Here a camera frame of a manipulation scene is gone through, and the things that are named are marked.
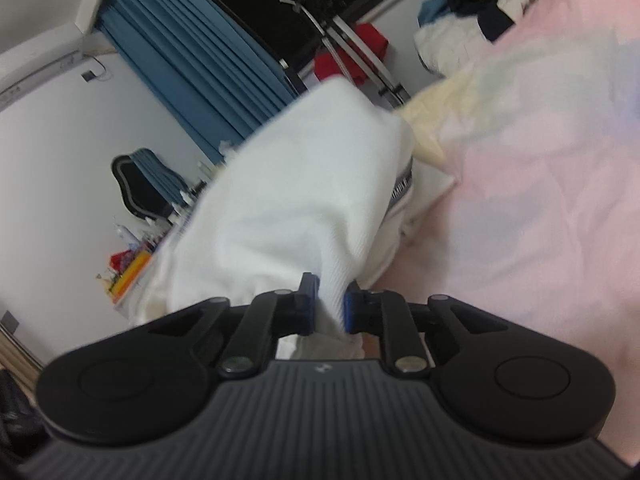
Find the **white knit sweater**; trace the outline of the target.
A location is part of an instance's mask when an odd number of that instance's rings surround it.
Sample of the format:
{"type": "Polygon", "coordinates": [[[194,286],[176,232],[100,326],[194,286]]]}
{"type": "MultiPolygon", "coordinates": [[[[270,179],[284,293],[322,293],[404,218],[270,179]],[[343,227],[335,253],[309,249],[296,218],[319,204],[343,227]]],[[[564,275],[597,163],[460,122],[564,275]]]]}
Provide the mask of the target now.
{"type": "Polygon", "coordinates": [[[235,307],[319,279],[314,332],[281,340],[282,359],[360,359],[343,296],[372,281],[399,243],[414,137],[343,78],[305,93],[245,141],[156,255],[131,321],[200,301],[235,307]]]}

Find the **white dressing table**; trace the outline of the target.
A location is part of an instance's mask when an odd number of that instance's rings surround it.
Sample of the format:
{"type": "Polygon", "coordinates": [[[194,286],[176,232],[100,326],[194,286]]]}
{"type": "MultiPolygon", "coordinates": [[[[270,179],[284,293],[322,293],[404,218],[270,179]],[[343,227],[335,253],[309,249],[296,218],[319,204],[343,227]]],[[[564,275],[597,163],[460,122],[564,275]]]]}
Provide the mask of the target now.
{"type": "Polygon", "coordinates": [[[175,223],[160,238],[145,238],[137,245],[111,255],[108,272],[111,276],[98,275],[103,282],[105,292],[111,299],[114,310],[122,315],[130,324],[136,322],[146,310],[165,309],[164,300],[160,300],[160,291],[152,287],[156,274],[160,274],[162,258],[169,254],[177,244],[195,209],[198,198],[206,189],[207,183],[201,181],[189,192],[181,192],[186,199],[186,206],[172,205],[169,218],[175,223]]]}

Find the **orange tray of items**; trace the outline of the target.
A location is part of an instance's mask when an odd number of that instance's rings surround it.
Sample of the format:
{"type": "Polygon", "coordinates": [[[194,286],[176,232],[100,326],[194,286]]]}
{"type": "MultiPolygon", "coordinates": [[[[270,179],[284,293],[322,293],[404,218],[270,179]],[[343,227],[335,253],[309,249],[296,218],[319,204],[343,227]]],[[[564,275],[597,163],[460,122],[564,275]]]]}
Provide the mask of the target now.
{"type": "Polygon", "coordinates": [[[146,249],[127,249],[108,258],[106,271],[96,278],[112,304],[117,304],[125,296],[151,258],[152,254],[146,249]]]}

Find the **pastel pink blue bedsheet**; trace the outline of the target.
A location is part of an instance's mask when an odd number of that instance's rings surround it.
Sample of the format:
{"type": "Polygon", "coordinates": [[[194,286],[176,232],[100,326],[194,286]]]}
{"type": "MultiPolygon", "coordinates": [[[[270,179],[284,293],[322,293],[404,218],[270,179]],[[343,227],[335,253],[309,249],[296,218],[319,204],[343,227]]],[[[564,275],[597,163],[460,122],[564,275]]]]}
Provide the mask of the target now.
{"type": "Polygon", "coordinates": [[[378,286],[441,292],[583,348],[616,382],[602,440],[639,458],[639,0],[537,0],[402,113],[452,191],[378,286]]]}

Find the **blue curtain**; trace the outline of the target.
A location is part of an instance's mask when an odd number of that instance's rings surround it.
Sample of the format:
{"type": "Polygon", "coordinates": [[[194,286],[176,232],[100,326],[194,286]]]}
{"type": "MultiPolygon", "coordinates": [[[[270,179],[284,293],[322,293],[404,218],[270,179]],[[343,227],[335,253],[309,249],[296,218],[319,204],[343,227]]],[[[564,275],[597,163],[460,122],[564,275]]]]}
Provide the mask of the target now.
{"type": "Polygon", "coordinates": [[[288,74],[210,0],[104,0],[96,18],[138,77],[211,162],[298,96],[288,74]]]}

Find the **white air conditioner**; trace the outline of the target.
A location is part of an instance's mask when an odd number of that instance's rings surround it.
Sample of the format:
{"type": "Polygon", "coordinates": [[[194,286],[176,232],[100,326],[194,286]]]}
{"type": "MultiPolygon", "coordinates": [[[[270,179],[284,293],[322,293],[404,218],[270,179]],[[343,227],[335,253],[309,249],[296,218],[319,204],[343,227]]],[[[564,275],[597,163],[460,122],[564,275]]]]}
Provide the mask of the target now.
{"type": "Polygon", "coordinates": [[[88,58],[84,35],[67,23],[30,38],[1,55],[1,109],[88,58]]]}

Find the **white fluffy garment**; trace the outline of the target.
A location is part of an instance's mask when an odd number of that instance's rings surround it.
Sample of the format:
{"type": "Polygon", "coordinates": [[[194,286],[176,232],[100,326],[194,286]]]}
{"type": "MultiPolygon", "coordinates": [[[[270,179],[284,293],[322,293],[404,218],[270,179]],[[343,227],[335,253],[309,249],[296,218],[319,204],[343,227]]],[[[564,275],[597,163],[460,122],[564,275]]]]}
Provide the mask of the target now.
{"type": "Polygon", "coordinates": [[[459,18],[447,14],[421,26],[413,41],[423,65],[431,73],[444,77],[477,60],[492,47],[480,30],[475,15],[459,18]]]}

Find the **dark navy garment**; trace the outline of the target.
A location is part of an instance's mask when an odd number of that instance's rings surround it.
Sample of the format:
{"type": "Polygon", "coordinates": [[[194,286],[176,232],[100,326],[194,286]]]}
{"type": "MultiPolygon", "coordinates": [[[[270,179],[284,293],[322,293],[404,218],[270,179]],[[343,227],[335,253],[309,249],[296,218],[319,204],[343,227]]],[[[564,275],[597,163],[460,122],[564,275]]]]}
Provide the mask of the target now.
{"type": "Polygon", "coordinates": [[[449,9],[457,16],[467,18],[475,15],[480,30],[490,41],[497,41],[515,20],[498,6],[498,0],[447,0],[449,9]]]}

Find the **metal drying rack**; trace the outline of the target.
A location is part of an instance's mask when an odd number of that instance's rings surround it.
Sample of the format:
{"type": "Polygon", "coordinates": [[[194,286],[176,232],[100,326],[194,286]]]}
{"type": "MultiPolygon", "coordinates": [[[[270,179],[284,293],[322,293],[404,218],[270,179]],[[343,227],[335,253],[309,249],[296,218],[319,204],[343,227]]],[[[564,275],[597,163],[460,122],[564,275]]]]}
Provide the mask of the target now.
{"type": "Polygon", "coordinates": [[[318,32],[321,43],[332,56],[341,73],[350,82],[355,82],[355,79],[349,73],[347,65],[341,59],[338,49],[342,49],[352,62],[363,71],[378,89],[378,95],[389,102],[391,107],[401,107],[401,105],[406,104],[410,100],[410,94],[392,75],[383,61],[366,45],[349,24],[338,15],[335,15],[329,21],[319,22],[298,1],[278,1],[287,6],[292,6],[295,13],[302,14],[306,18],[318,32]]]}

